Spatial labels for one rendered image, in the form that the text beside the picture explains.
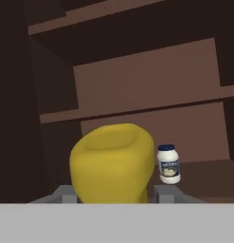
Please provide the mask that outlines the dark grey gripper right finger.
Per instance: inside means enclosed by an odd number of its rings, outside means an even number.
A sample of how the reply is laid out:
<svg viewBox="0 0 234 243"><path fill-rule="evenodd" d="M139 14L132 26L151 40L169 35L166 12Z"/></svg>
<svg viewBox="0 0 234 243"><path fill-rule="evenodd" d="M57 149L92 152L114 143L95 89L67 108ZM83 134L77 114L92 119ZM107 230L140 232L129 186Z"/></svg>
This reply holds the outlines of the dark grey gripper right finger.
<svg viewBox="0 0 234 243"><path fill-rule="evenodd" d="M184 194L175 185L154 185L154 203L203 203L203 200Z"/></svg>

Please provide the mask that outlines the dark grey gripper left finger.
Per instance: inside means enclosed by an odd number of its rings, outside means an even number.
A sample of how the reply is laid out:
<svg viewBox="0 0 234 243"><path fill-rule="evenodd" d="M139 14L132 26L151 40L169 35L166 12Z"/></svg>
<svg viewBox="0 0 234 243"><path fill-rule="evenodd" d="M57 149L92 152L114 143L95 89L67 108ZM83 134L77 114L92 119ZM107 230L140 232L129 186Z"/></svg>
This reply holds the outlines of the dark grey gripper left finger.
<svg viewBox="0 0 234 243"><path fill-rule="evenodd" d="M77 203L77 195L71 185L60 185L51 195L34 200L34 203Z"/></svg>

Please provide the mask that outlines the yellow condiment bottle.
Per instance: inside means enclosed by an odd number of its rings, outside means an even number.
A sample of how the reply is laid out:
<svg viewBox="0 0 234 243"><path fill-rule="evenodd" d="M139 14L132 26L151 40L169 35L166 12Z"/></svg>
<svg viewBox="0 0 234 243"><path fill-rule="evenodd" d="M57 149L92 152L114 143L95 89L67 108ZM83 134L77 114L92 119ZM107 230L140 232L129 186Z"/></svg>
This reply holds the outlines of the yellow condiment bottle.
<svg viewBox="0 0 234 243"><path fill-rule="evenodd" d="M133 123L93 130L69 158L71 182L83 203L146 203L154 165L153 138Z"/></svg>

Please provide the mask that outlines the brown wooden cabinet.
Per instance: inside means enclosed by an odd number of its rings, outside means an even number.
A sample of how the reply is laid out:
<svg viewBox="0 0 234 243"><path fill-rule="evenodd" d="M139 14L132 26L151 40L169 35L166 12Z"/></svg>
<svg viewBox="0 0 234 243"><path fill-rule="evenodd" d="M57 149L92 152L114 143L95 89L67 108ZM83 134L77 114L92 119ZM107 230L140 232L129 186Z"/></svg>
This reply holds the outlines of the brown wooden cabinet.
<svg viewBox="0 0 234 243"><path fill-rule="evenodd" d="M0 203L69 184L111 123L174 144L185 193L234 202L234 0L0 0Z"/></svg>

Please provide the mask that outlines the white jar with blue lid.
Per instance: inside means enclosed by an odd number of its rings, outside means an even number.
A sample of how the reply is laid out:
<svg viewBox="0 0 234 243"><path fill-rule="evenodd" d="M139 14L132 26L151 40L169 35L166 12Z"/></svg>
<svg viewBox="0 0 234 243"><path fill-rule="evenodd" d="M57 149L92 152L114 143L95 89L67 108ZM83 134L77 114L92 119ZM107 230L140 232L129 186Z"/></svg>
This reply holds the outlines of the white jar with blue lid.
<svg viewBox="0 0 234 243"><path fill-rule="evenodd" d="M158 146L157 160L159 176L165 184L176 184L181 180L179 156L173 144Z"/></svg>

